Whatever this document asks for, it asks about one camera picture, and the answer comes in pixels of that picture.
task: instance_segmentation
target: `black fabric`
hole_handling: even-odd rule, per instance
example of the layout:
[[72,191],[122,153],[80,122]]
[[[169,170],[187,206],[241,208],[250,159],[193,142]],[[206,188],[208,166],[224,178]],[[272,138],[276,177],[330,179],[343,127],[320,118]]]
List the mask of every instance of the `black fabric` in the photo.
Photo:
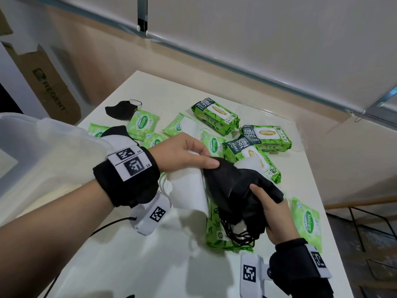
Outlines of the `black fabric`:
[[268,275],[293,298],[333,298],[330,282],[321,278],[303,238],[276,245],[270,257]]
[[220,165],[216,169],[204,169],[204,177],[213,202],[218,206],[219,218],[236,225],[242,219],[247,232],[255,240],[268,225],[260,200],[249,189],[258,185],[276,202],[284,200],[283,193],[259,172],[238,169],[222,158],[215,158]]
[[134,116],[137,108],[136,105],[133,105],[128,100],[123,100],[115,106],[106,106],[105,111],[107,115],[114,119],[129,121]]
[[115,207],[130,206],[133,208],[137,204],[149,203],[156,195],[160,171],[150,152],[144,147],[141,149],[147,155],[152,166],[124,182],[109,160],[93,168],[95,178]]
[[125,125],[119,125],[119,126],[112,126],[111,128],[107,129],[104,131],[101,135],[101,137],[105,136],[111,136],[111,135],[120,135],[120,136],[126,136],[129,137],[131,140],[136,142],[129,134],[127,131],[127,128]]

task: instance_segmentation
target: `black cable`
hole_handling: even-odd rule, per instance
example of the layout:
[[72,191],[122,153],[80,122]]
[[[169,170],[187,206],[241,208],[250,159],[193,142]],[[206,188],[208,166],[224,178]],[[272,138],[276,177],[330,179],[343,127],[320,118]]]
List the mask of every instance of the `black cable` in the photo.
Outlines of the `black cable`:
[[[93,236],[94,234],[97,234],[99,231],[105,229],[106,227],[109,227],[110,225],[116,224],[117,222],[121,222],[122,220],[136,220],[136,217],[131,217],[131,216],[130,216],[130,217],[125,217],[125,218],[123,218],[123,219],[114,220],[113,222],[110,222],[109,224],[100,227],[98,230],[95,230],[95,231],[90,235],[90,237]],[[56,280],[58,279],[59,275],[61,275],[61,272],[59,272],[59,274],[58,274],[58,275],[55,277],[55,279],[52,281],[52,283],[51,283],[49,289],[47,290],[47,293],[44,295],[43,298],[47,298],[48,294],[50,293],[50,291],[51,291],[52,287],[54,286]]]

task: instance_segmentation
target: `person's left hand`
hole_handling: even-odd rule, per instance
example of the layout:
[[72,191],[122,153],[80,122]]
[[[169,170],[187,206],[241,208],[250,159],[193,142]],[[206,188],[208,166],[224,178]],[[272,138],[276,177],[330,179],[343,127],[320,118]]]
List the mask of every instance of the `person's left hand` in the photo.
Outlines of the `person's left hand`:
[[174,172],[186,167],[211,169],[219,166],[219,162],[211,158],[204,143],[183,132],[154,145],[149,152],[160,172]]

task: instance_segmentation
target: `green wet wipes package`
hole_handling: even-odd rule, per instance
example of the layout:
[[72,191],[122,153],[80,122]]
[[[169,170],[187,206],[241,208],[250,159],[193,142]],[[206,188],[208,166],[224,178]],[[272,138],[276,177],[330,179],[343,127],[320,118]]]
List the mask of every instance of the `green wet wipes package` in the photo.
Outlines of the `green wet wipes package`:
[[144,110],[137,110],[127,124],[127,131],[136,140],[143,141],[146,133],[153,132],[160,120],[155,114]]
[[240,119],[237,114],[224,108],[211,98],[206,98],[192,106],[194,115],[216,130],[222,136],[226,136],[232,130],[239,127]]
[[149,148],[159,144],[160,142],[163,142],[164,140],[167,140],[166,136],[149,132],[146,134],[145,140],[143,141],[142,146],[149,149]]
[[285,152],[292,147],[292,142],[280,126],[244,125],[240,128],[240,134],[263,151]]
[[291,212],[299,235],[321,253],[320,214],[295,197],[291,200]]
[[253,248],[249,245],[239,246],[234,244],[225,233],[225,229],[220,223],[219,215],[218,215],[218,207],[208,199],[208,219],[207,219],[207,227],[206,227],[206,235],[205,240],[209,247],[212,248],[222,248],[230,251],[249,251],[253,252]]
[[169,136],[175,136],[178,135],[182,129],[181,129],[181,120],[187,117],[189,119],[191,119],[189,116],[186,116],[182,113],[179,113],[178,116],[176,116],[176,118],[164,129],[162,130],[165,134],[169,135]]
[[264,177],[272,180],[275,184],[281,182],[281,172],[256,145],[244,136],[240,136],[236,140],[223,143],[223,155],[226,160],[232,163],[243,160],[247,157],[256,157],[261,164],[261,173]]
[[103,126],[90,123],[90,127],[88,128],[88,134],[94,137],[102,136],[103,132],[110,129],[110,126]]
[[205,144],[207,149],[210,151],[212,157],[223,158],[222,143],[226,142],[223,137],[217,137],[211,135],[207,131],[202,131],[201,142]]

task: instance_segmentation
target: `beige wall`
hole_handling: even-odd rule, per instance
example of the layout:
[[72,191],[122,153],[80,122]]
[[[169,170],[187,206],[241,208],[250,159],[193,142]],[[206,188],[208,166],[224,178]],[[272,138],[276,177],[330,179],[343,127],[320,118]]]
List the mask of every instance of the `beige wall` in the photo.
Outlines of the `beige wall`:
[[16,8],[30,35],[50,49],[82,100],[97,105],[136,70],[294,120],[324,203],[389,194],[397,178],[394,131],[273,88],[213,64],[38,3],[0,0],[7,18]]

